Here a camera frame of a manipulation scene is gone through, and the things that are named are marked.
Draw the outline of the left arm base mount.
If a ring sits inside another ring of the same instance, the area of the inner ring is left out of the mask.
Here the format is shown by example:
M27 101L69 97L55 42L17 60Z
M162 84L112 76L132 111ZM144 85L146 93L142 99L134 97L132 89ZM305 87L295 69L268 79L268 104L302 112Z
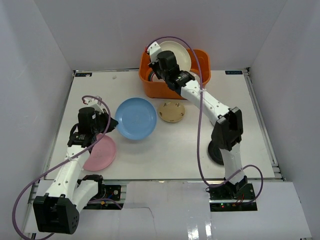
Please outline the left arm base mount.
M84 210L120 210L124 205L121 185L105 185L102 196L91 199Z

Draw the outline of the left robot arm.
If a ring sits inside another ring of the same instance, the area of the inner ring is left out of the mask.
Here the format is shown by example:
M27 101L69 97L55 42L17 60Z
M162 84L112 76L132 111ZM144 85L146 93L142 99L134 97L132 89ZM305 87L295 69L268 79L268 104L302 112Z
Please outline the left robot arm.
M105 196L106 187L101 175L80 179L88 149L103 134L115 129L118 122L98 104L80 108L78 122L71 128L64 163L43 196L36 196L33 210L37 228L43 233L72 235L79 224L80 212L92 199Z

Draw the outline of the blue plastic plate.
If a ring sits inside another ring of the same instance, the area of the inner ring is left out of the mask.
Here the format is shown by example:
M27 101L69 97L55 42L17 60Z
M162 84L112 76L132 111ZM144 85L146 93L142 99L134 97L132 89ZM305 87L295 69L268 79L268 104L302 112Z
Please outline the blue plastic plate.
M143 140L156 128L157 112L154 106L141 97L128 98L115 112L116 129L129 140Z

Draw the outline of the cream plastic plate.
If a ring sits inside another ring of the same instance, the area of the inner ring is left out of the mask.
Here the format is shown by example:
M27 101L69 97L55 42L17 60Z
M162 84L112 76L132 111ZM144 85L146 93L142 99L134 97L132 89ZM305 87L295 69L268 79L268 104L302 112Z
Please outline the cream plastic plate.
M175 41L164 41L159 46L163 51L172 51L174 53L180 70L188 72L191 70L192 60L184 46Z

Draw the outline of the pink plastic plate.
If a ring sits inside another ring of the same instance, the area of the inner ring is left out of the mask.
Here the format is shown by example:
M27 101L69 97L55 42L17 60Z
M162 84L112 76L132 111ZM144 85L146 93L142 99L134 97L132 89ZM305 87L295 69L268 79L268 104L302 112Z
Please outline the pink plastic plate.
M83 169L90 172L97 172L107 168L115 159L117 148L113 139L107 135L99 134L97 138L102 139L94 145L90 156L85 162Z

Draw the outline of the white plate orange sunburst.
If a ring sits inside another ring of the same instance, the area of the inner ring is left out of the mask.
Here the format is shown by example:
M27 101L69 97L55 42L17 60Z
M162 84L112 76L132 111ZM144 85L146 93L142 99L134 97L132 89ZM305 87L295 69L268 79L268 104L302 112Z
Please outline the white plate orange sunburst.
M200 82L200 75L196 71L190 70L189 72L193 75L196 81Z

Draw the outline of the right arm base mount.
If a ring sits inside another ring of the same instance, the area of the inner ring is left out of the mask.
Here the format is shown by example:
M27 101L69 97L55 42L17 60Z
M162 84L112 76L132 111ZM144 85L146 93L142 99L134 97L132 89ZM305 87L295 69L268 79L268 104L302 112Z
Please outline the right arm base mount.
M255 212L257 203L252 201L256 195L251 183L247 183L236 195L232 195L225 186L217 188L207 187L209 206L212 213L217 212Z

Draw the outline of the white plate green rim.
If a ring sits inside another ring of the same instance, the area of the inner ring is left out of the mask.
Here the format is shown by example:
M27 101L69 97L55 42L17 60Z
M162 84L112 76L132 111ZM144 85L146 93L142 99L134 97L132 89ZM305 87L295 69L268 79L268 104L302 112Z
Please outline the white plate green rim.
M148 75L148 79L147 79L149 82L153 82L153 83L155 83L155 82L164 82L164 80L163 79L161 79L161 78L158 78L157 76L156 76L156 74L154 73L154 71L151 71L150 72L150 74Z

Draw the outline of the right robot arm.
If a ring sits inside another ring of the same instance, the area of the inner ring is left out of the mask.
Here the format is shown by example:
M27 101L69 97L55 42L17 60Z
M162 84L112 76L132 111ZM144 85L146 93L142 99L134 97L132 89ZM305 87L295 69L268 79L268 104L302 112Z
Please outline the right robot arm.
M242 111L230 108L206 92L192 74L183 71L170 50L149 49L149 67L168 88L190 101L213 123L211 144L220 150L224 166L226 195L236 200L244 193L247 176L242 171L240 142L243 134Z

